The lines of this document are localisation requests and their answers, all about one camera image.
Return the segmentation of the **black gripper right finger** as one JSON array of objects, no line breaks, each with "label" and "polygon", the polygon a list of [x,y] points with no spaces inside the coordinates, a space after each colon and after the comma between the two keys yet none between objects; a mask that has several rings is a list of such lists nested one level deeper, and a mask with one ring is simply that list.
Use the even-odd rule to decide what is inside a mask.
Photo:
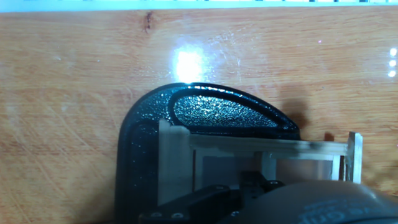
[{"label": "black gripper right finger", "polygon": [[242,207],[248,206],[260,196],[284,185],[279,180],[267,180],[259,171],[242,171],[239,176]]}]

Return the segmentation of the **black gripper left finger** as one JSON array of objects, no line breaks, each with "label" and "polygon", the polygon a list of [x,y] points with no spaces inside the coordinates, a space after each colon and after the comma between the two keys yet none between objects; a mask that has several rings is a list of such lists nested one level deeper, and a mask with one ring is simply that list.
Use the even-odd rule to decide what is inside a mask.
[{"label": "black gripper left finger", "polygon": [[140,224],[214,224],[241,207],[239,190],[211,185],[140,214]]}]

